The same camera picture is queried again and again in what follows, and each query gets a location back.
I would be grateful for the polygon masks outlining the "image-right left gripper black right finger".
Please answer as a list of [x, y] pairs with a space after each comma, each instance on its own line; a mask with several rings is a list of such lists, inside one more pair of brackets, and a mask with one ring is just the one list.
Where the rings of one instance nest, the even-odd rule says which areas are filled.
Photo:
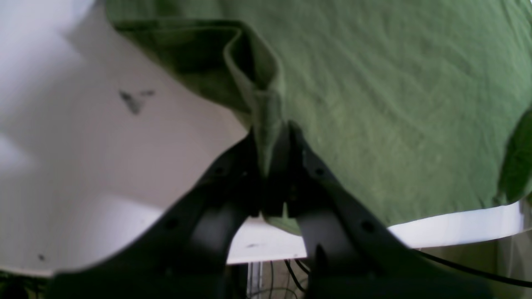
[[283, 125], [266, 180], [266, 215], [298, 223], [311, 272], [308, 299], [492, 299], [480, 279], [454, 274], [405, 246]]

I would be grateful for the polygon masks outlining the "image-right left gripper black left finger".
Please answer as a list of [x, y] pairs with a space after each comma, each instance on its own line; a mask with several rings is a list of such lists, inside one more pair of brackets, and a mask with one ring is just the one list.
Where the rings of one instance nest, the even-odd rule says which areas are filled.
[[239, 228], [260, 213], [257, 159], [250, 131], [133, 243], [90, 267], [55, 274], [46, 298], [238, 297], [226, 264]]

